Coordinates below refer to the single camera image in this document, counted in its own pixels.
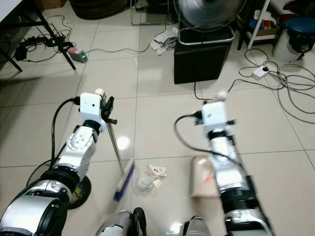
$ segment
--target white container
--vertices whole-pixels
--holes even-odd
[[[272,56],[290,63],[297,60],[300,55],[289,44],[289,35],[286,29],[284,29],[272,51]]]

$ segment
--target black box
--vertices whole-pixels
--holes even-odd
[[[206,42],[229,39],[233,35],[228,28],[213,32],[182,31],[185,42]],[[221,73],[232,42],[183,46],[177,43],[174,51],[174,83],[216,80]]]

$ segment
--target broom handle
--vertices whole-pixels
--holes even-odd
[[[112,124],[111,123],[106,123],[106,125],[108,127],[108,133],[109,133],[110,139],[112,141],[116,157],[118,159],[120,170],[121,170],[122,175],[123,175],[125,173],[125,171],[124,171],[124,168],[123,168],[122,159],[121,159],[119,151],[118,151],[118,147],[117,147],[116,138],[115,138],[115,134],[114,134],[114,130],[113,130]]]

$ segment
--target fan grille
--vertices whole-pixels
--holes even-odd
[[[230,23],[246,0],[174,0],[179,19],[197,31],[212,31]]]

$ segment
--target electric fan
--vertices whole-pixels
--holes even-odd
[[[178,33],[178,42],[182,45],[214,44],[230,42],[235,38],[234,31],[228,24],[242,10],[246,0],[174,0],[179,21],[184,25]],[[182,32],[194,30],[211,32],[227,27],[232,37],[201,42],[184,42]]]

